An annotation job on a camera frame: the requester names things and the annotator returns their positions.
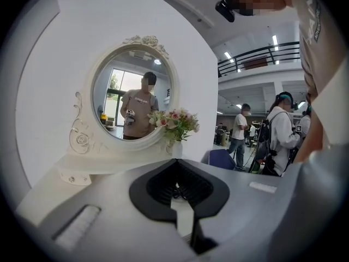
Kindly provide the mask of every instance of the white vase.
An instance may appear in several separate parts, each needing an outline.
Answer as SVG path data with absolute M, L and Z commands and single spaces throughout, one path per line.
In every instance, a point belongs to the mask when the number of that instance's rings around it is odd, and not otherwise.
M 183 145 L 182 142 L 175 141 L 172 146 L 172 158 L 181 159 L 183 154 Z

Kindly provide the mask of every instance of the headset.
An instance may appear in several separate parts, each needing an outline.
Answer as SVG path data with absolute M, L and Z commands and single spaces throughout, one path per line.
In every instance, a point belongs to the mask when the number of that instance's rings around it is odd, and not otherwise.
M 297 111 L 298 110 L 298 103 L 296 103 L 293 100 L 293 97 L 290 92 L 284 91 L 280 94 L 276 95 L 276 100 L 279 101 L 280 99 L 288 99 L 291 102 L 291 109 Z

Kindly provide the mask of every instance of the reflected man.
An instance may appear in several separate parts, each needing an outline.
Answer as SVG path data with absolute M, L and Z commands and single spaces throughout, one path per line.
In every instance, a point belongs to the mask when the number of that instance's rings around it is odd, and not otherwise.
M 125 119 L 124 140 L 137 140 L 154 130 L 147 115 L 159 110 L 158 100 L 151 94 L 156 82 L 157 76 L 146 72 L 141 80 L 141 89 L 128 90 L 121 99 L 120 113 Z

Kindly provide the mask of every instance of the white t-shirt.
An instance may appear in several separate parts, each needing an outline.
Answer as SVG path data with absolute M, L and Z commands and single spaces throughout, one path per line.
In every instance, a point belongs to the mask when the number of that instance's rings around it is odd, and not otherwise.
M 244 129 L 241 130 L 240 129 L 240 125 L 242 125 L 242 126 L 246 126 L 247 125 L 246 118 L 242 114 L 238 114 L 235 117 L 234 125 L 233 125 L 233 134 L 231 135 L 231 137 L 233 139 L 237 139 L 237 140 L 243 140 L 244 139 Z
M 250 128 L 250 137 L 254 137 L 256 134 L 256 127 L 254 127 L 253 125 L 251 125 Z

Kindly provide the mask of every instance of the blue chair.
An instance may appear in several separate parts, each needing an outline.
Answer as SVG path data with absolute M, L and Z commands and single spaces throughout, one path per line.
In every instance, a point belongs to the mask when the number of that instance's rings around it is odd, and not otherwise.
M 234 170 L 236 163 L 226 149 L 208 151 L 201 161 L 211 166 Z

